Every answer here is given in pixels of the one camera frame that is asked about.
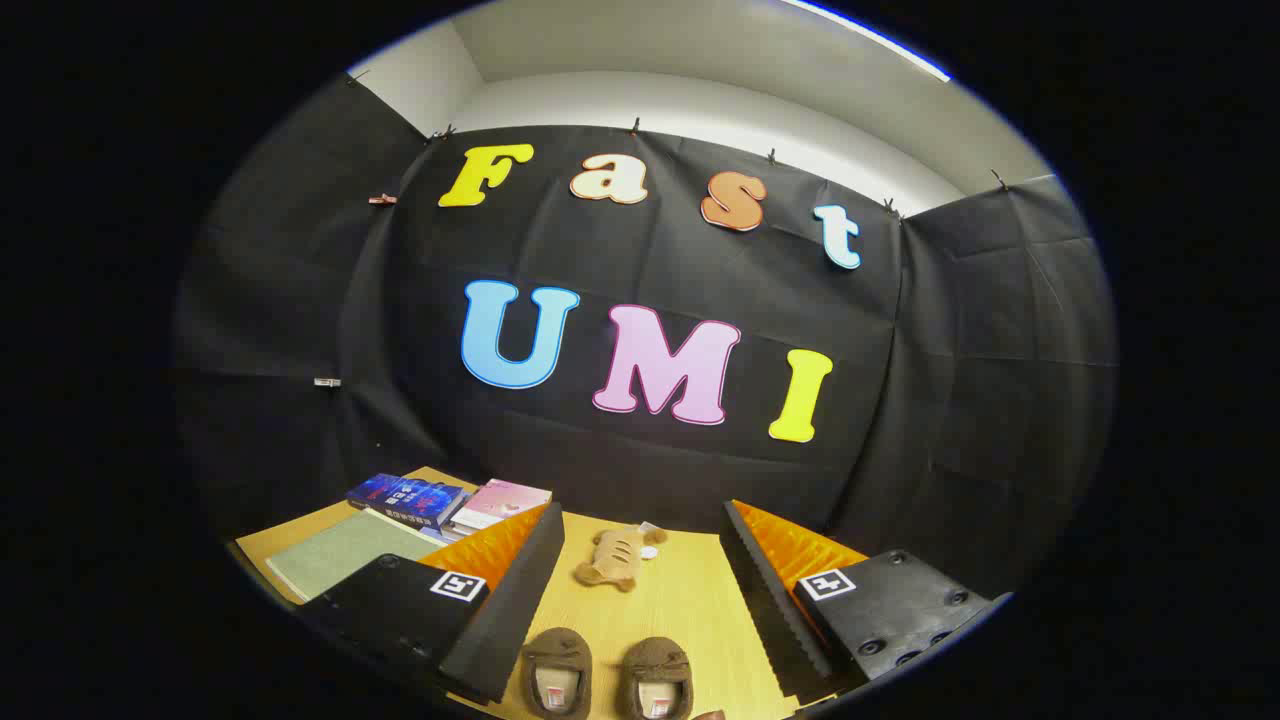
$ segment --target green notebook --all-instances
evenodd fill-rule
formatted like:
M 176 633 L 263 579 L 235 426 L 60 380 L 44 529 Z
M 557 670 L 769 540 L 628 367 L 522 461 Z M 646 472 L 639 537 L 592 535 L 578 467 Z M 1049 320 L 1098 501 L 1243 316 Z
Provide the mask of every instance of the green notebook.
M 310 601 L 384 552 L 417 560 L 442 547 L 447 546 L 366 507 L 268 557 L 266 566 L 298 597 Z

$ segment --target white wall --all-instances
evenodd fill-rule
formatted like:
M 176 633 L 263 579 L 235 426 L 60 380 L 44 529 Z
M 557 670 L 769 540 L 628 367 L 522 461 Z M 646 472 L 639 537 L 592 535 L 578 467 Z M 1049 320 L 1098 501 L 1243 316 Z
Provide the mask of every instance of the white wall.
M 399 109 L 396 102 L 388 102 Z M 584 72 L 484 85 L 451 118 L 460 131 L 581 124 L 680 135 L 768 155 L 913 215 L 964 193 L 905 152 L 829 115 L 686 77 Z
M 581 72 L 485 83 L 449 20 L 366 58 L 348 70 L 424 135 L 540 124 L 641 129 L 768 155 L 904 215 L 964 197 L 910 155 L 842 120 L 742 87 L 687 77 Z
M 462 104 L 484 85 L 471 53 L 449 20 L 384 47 L 347 73 L 352 77 L 365 73 L 358 82 L 422 135 L 444 131 Z

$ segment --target label tag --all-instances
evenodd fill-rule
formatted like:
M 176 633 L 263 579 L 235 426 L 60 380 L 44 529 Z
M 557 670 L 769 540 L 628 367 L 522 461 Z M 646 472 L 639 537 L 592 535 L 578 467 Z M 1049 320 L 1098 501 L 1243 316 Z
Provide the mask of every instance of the label tag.
M 461 600 L 462 602 L 471 602 L 471 598 L 480 592 L 481 587 L 484 587 L 484 578 L 449 570 L 440 575 L 439 580 L 435 580 L 435 584 L 431 585 L 431 592 L 452 597 L 453 600 Z
M 808 578 L 800 578 L 800 584 L 815 602 L 858 589 L 858 585 L 838 569 L 823 570 Z

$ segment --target letter u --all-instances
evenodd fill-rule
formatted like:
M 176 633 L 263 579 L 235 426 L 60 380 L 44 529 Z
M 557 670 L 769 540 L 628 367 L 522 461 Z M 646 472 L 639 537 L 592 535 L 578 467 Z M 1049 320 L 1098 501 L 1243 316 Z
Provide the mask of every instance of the letter u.
M 576 292 L 561 287 L 540 287 L 530 295 L 538 305 L 534 350 L 522 363 L 512 363 L 498 352 L 502 316 L 520 291 L 498 281 L 475 281 L 466 288 L 467 319 L 462 327 L 462 364 L 480 380 L 507 389 L 534 387 L 556 372 L 564 319 L 577 307 Z

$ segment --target beige plush toy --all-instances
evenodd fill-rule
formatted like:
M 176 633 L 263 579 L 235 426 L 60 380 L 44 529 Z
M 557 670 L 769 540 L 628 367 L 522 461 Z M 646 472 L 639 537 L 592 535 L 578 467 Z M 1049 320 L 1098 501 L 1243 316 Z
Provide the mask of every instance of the beige plush toy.
M 595 555 L 590 562 L 582 562 L 573 569 L 573 577 L 588 585 L 613 583 L 623 592 L 636 587 L 636 573 L 640 569 L 640 548 L 667 539 L 667 532 L 649 525 L 630 525 L 617 530 L 600 530 L 593 542 Z

